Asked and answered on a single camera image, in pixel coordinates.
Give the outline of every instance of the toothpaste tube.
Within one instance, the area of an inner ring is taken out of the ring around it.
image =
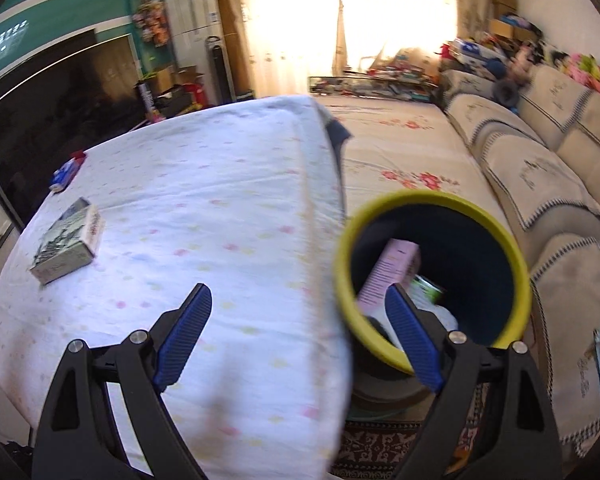
[[[75,174],[78,173],[86,157],[87,154],[84,152],[72,153],[72,158],[54,172],[54,177],[49,185],[51,193],[60,193],[66,189],[74,179]]]

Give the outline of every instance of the beige sofa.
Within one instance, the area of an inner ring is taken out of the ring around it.
[[[445,111],[530,268],[525,339],[571,463],[600,434],[600,95],[548,66],[531,75],[517,116],[487,99],[487,83],[445,73]]]

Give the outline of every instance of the pink box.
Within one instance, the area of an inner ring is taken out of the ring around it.
[[[392,238],[358,294],[363,314],[372,316],[380,308],[384,312],[384,295],[389,286],[400,283],[405,290],[420,269],[420,248],[407,240]]]

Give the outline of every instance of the white tablecloth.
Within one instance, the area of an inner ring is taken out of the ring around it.
[[[0,386],[33,426],[71,339],[119,343],[203,282],[210,320],[163,395],[184,441],[211,479],[324,475],[350,380],[331,285],[342,206],[324,121],[309,97],[271,98],[89,150],[0,276]],[[99,254],[40,286],[27,270],[40,238],[79,196],[106,221]],[[132,464],[148,471],[110,390]]]

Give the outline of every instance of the patterned rug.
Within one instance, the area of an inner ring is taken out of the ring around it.
[[[467,414],[466,425],[447,473],[461,468],[471,451],[480,423],[487,388],[478,386]],[[415,440],[420,422],[347,421],[342,431],[340,451],[330,473],[343,480],[385,480]]]

